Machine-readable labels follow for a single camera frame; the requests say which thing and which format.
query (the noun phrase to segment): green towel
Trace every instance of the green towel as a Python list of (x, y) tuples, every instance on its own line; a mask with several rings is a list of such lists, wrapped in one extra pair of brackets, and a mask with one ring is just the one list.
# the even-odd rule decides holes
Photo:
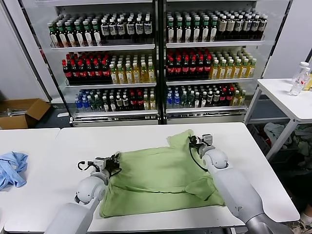
[[(193, 131), (168, 137), (169, 147), (120, 153), (122, 171), (108, 184), (101, 217), (224, 205), (211, 175), (191, 158)], [(200, 162), (196, 150), (194, 158)]]

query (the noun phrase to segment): cardboard box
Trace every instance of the cardboard box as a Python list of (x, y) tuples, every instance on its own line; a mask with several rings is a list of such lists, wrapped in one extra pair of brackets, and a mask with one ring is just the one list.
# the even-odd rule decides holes
[(20, 99), (0, 101), (0, 112), (7, 108), (27, 110), (22, 116), (0, 117), (2, 129), (26, 129), (32, 128), (49, 110), (50, 104), (41, 99)]

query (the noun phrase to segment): refrigerator shelf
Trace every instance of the refrigerator shelf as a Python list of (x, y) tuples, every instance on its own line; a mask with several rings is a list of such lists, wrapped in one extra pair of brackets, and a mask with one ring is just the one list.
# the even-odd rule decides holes
[(226, 112), (226, 111), (245, 111), (246, 106), (212, 106), (202, 108), (177, 108), (167, 109), (167, 115), (177, 114), (196, 114), (196, 113), (211, 113), (211, 112)]
[(128, 45), (103, 45), (103, 46), (84, 46), (84, 47), (63, 47), (51, 48), (58, 52), (85, 52), (85, 51), (112, 51), (112, 50), (152, 50), (155, 44), (128, 44)]
[(114, 112), (85, 112), (75, 113), (75, 118), (81, 120), (88, 120), (89, 118), (106, 118), (106, 117), (139, 117), (139, 116), (156, 116), (158, 110), (144, 110), (144, 111), (114, 111)]
[(167, 48), (193, 48), (193, 47), (218, 47), (218, 46), (244, 46), (271, 44), (273, 41), (265, 40), (233, 40), (233, 41), (207, 41), (207, 42), (182, 42), (166, 43)]
[(75, 6), (94, 4), (152, 3), (152, 0), (37, 0), (37, 6)]
[(167, 81), (168, 86), (171, 85), (192, 85), (192, 84), (220, 84), (220, 83), (241, 83), (252, 82), (256, 78), (239, 78), (239, 79), (207, 79), (207, 80), (183, 80), (183, 81)]
[[(179, 2), (179, 1), (193, 1), (193, 0), (167, 0), (167, 2)], [(196, 1), (275, 1), (275, 0), (196, 0)]]
[(89, 85), (65, 85), (67, 89), (114, 89), (114, 88), (134, 88), (134, 87), (155, 87), (156, 83), (137, 84), (89, 84)]

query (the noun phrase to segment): light blue cloth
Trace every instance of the light blue cloth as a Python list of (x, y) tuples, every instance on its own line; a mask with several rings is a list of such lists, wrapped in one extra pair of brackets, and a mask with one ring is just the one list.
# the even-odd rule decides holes
[(0, 190), (8, 183), (21, 187), (26, 184), (19, 172), (27, 169), (26, 159), (28, 155), (22, 153), (9, 152), (0, 156)]

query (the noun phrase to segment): shoe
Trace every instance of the shoe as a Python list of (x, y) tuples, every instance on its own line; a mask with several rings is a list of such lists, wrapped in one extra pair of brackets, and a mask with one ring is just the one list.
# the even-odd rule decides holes
[(288, 225), (294, 234), (312, 234), (312, 227), (305, 225), (300, 220)]

